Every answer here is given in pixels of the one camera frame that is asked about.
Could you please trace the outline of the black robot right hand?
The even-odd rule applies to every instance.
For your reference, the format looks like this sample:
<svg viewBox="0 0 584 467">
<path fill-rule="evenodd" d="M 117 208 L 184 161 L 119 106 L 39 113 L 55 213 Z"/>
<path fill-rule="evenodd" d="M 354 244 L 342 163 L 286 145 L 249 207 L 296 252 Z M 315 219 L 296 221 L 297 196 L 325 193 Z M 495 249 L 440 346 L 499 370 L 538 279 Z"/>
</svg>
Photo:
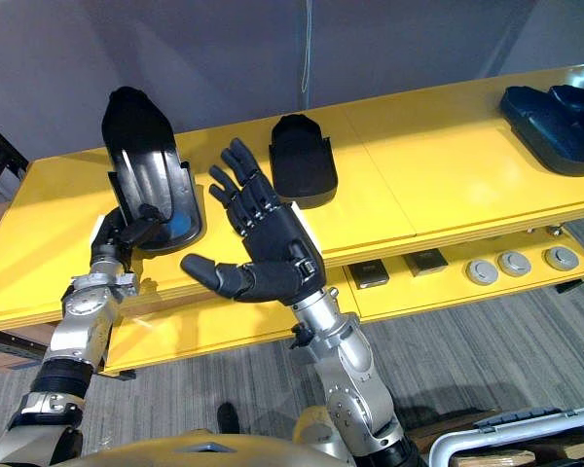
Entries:
<svg viewBox="0 0 584 467">
<path fill-rule="evenodd" d="M 181 269 L 217 295 L 243 303 L 279 301 L 291 306 L 322 291 L 326 271 L 321 254 L 251 151 L 235 138 L 221 159 L 235 176 L 213 165 L 208 173 L 215 182 L 209 192 L 223 206 L 251 261 L 225 264 L 188 254 Z"/>
</svg>

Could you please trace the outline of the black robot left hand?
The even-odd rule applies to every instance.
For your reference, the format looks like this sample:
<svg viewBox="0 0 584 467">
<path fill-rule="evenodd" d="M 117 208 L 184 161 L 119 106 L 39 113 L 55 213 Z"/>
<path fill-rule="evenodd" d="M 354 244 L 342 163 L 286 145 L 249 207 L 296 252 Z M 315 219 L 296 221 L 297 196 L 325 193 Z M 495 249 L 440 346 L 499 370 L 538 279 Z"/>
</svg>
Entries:
<svg viewBox="0 0 584 467">
<path fill-rule="evenodd" d="M 115 260 L 129 271 L 133 249 L 149 241 L 165 221 L 162 212 L 150 204 L 141 204 L 135 220 L 127 222 L 116 207 L 106 214 L 91 244 L 91 265 L 101 260 Z"/>
</svg>

